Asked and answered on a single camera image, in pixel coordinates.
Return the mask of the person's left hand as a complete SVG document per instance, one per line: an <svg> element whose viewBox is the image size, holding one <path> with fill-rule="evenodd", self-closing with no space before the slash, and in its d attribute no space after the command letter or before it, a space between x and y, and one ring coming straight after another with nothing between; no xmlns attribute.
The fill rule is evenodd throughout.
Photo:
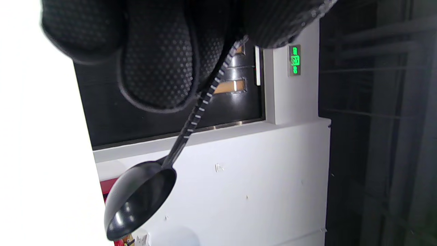
<svg viewBox="0 0 437 246"><path fill-rule="evenodd" d="M43 0L42 29L76 64L117 57L118 84L149 112L208 100L247 40L262 49L292 43L335 0Z"/></svg>

